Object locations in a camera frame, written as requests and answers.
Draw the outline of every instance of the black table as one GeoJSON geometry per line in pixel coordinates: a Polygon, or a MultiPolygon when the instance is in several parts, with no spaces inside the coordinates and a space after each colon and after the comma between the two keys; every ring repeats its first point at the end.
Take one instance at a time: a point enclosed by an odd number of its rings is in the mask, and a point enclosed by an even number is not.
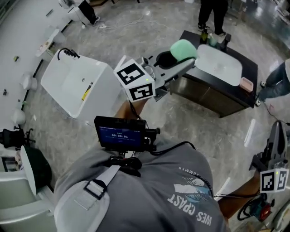
{"type": "MultiPolygon", "coordinates": [[[[184,31],[180,39],[190,41],[196,49],[200,45],[200,35],[184,31]]],[[[225,117],[235,112],[254,107],[256,98],[258,65],[227,48],[227,54],[242,64],[242,76],[252,81],[254,89],[248,93],[239,86],[232,86],[197,67],[189,70],[183,77],[170,84],[170,92],[192,100],[225,117]]]]}

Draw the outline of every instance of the gray t-shirt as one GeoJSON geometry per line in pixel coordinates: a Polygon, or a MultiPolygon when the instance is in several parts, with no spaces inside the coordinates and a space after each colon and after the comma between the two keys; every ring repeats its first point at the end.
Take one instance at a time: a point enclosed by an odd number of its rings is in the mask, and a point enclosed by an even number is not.
{"type": "MultiPolygon", "coordinates": [[[[175,143],[158,139],[156,145],[164,150],[175,143]]],[[[111,155],[116,153],[96,146],[77,160],[58,179],[56,201],[75,183],[103,173],[107,167],[102,162],[111,155]]],[[[143,152],[137,157],[141,177],[118,171],[107,189],[110,205],[98,232],[227,231],[210,191],[212,173],[201,153],[182,145],[161,156],[143,152]]]]}

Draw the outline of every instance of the black pants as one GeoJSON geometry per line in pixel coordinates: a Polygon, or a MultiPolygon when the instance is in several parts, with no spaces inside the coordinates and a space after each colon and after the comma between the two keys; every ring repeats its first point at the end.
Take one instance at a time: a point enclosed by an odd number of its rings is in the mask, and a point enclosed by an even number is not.
{"type": "Polygon", "coordinates": [[[94,9],[90,4],[88,4],[86,0],[84,0],[78,7],[91,24],[96,22],[97,17],[95,15],[94,9]]]}
{"type": "Polygon", "coordinates": [[[205,25],[209,15],[213,10],[214,13],[214,33],[220,34],[223,32],[223,19],[227,12],[227,0],[201,0],[199,11],[198,24],[205,25]]]}

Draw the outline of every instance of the white pedestal sink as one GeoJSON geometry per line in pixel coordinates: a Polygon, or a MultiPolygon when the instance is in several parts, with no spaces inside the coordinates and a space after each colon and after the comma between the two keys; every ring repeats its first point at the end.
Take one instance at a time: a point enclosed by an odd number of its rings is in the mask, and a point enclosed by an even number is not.
{"type": "Polygon", "coordinates": [[[53,57],[41,85],[73,118],[89,121],[97,115],[112,116],[110,111],[121,91],[113,69],[106,63],[81,56],[73,58],[61,52],[53,57]],[[91,89],[82,100],[87,88],[91,89]]]}
{"type": "Polygon", "coordinates": [[[242,64],[228,54],[208,45],[198,47],[196,67],[224,82],[238,86],[242,77],[242,64]]]}

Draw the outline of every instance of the display screen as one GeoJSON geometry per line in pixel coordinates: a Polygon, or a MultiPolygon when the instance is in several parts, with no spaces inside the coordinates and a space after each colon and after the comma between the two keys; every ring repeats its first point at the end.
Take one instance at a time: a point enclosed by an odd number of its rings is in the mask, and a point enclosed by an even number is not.
{"type": "Polygon", "coordinates": [[[136,130],[99,127],[102,143],[120,144],[138,147],[141,145],[141,133],[136,130]]]}

